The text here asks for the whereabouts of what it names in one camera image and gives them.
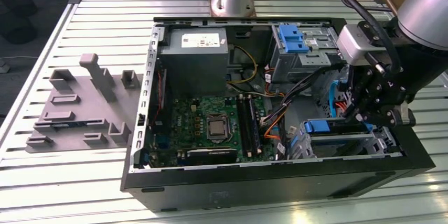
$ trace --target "yellow wire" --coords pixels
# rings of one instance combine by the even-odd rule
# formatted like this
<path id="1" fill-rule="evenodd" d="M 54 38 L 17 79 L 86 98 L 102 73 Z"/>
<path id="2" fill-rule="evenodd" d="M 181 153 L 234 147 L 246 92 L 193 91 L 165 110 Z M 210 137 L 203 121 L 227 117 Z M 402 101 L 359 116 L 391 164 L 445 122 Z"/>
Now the yellow wire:
<path id="1" fill-rule="evenodd" d="M 246 80 L 241 80 L 241 81 L 229 81 L 227 83 L 233 83 L 233 84 L 235 84 L 235 83 L 245 83 L 245 82 L 249 82 L 249 81 L 251 81 L 254 78 L 255 78 L 255 76 L 258 75 L 258 63 L 255 62 L 255 59 L 254 59 L 254 56 L 249 53 L 249 51 L 246 51 L 246 49 L 243 48 L 243 47 L 241 47 L 241 46 L 235 46 L 238 49 L 241 49 L 247 55 L 249 55 L 249 57 L 251 58 L 251 60 L 253 60 L 253 63 L 254 63 L 254 73 L 253 73 L 253 76 L 250 77 L 250 78 L 247 78 Z"/>

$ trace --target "black cable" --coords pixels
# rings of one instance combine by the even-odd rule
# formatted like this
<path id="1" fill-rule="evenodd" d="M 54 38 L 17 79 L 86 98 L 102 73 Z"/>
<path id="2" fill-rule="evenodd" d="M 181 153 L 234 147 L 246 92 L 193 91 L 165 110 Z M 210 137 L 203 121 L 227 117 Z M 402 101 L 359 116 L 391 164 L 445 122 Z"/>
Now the black cable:
<path id="1" fill-rule="evenodd" d="M 374 18 L 373 14 L 366 10 L 366 8 L 362 6 L 362 4 L 357 0 L 347 0 L 349 3 L 353 5 L 354 9 L 359 13 L 359 15 L 363 17 L 363 19 L 370 23 L 373 26 L 382 42 L 383 46 L 386 47 L 386 50 L 389 52 L 390 58 L 391 58 L 391 65 L 390 65 L 390 71 L 391 73 L 399 73 L 402 69 L 402 62 L 399 58 L 399 53 L 395 48 L 395 45 L 393 43 L 393 40 L 383 29 L 379 21 Z"/>
<path id="2" fill-rule="evenodd" d="M 287 138 L 287 128 L 286 128 L 286 117 L 282 117 L 279 123 L 278 123 L 278 127 L 279 127 L 279 135 L 281 135 L 281 143 L 283 144 L 285 148 L 286 148 L 286 153 L 285 153 L 285 157 L 283 160 L 289 160 L 289 156 L 290 156 L 290 143 L 289 143 L 289 138 Z"/>
<path id="3" fill-rule="evenodd" d="M 342 2 L 349 8 L 354 9 L 353 5 L 349 3 L 347 0 L 342 0 Z M 366 10 L 371 10 L 371 11 L 377 11 L 377 12 L 393 12 L 393 9 L 389 8 L 389 7 L 367 6 L 365 8 L 366 8 Z"/>

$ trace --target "slotted aluminum table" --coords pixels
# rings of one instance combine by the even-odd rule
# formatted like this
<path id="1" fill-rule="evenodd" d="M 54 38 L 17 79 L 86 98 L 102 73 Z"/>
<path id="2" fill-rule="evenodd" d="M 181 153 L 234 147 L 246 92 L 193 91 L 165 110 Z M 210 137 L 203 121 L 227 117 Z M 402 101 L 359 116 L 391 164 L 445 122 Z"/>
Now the slotted aluminum table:
<path id="1" fill-rule="evenodd" d="M 377 5 L 366 0 L 365 5 Z M 359 15 L 339 0 L 257 0 L 258 16 Z M 33 125 L 53 85 L 54 69 L 87 75 L 82 53 L 101 55 L 111 74 L 143 73 L 153 18 L 209 16 L 207 0 L 82 0 L 69 4 L 0 129 L 0 222 L 34 223 L 446 223 L 448 215 L 448 88 L 442 76 L 413 103 L 415 127 L 437 163 L 426 174 L 387 184 L 359 198 L 222 210 L 153 213 L 121 192 L 126 149 L 29 154 Z M 377 13 L 381 20 L 390 15 Z"/>

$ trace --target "black wire bundle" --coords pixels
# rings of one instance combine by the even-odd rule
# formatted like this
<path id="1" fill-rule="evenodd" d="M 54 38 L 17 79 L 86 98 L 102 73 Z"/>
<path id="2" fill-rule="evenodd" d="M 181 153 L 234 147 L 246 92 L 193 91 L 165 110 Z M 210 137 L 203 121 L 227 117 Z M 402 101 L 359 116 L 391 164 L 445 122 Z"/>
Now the black wire bundle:
<path id="1" fill-rule="evenodd" d="M 335 64 L 329 67 L 319 68 L 315 72 L 313 72 L 306 78 L 303 78 L 297 85 L 291 88 L 289 93 L 286 94 L 281 107 L 265 118 L 265 121 L 271 120 L 277 115 L 281 115 L 285 110 L 289 108 L 290 104 L 293 103 L 294 98 L 299 95 L 306 89 L 311 87 L 319 76 L 331 70 L 342 69 L 346 65 L 343 63 Z"/>
<path id="2" fill-rule="evenodd" d="M 395 48 L 395 45 L 393 43 L 393 40 L 383 29 L 379 21 L 374 18 L 373 14 L 369 12 L 369 10 L 362 6 L 362 4 L 357 0 L 347 0 L 350 5 L 354 7 L 359 15 L 363 17 L 363 19 L 370 23 L 373 26 L 382 42 L 383 46 L 386 47 L 386 50 L 389 52 L 390 58 L 391 58 L 391 66 L 390 66 L 390 72 L 391 73 L 399 73 L 402 69 L 402 62 L 399 58 L 399 53 Z"/>

